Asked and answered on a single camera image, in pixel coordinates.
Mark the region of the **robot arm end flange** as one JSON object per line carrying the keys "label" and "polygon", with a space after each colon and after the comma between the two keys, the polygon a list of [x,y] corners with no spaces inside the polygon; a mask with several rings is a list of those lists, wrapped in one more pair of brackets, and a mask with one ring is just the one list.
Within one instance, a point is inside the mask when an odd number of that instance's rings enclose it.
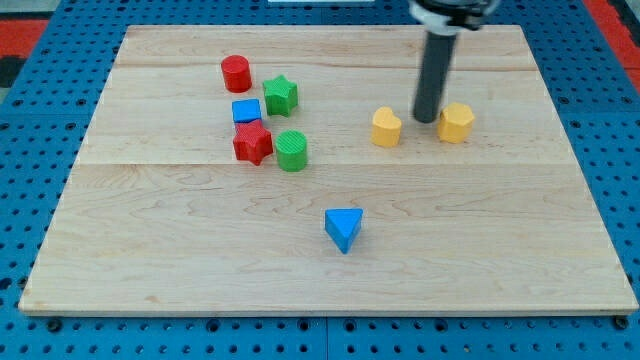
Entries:
{"label": "robot arm end flange", "polygon": [[412,17],[430,33],[453,36],[477,31],[497,10],[501,0],[409,0]]}

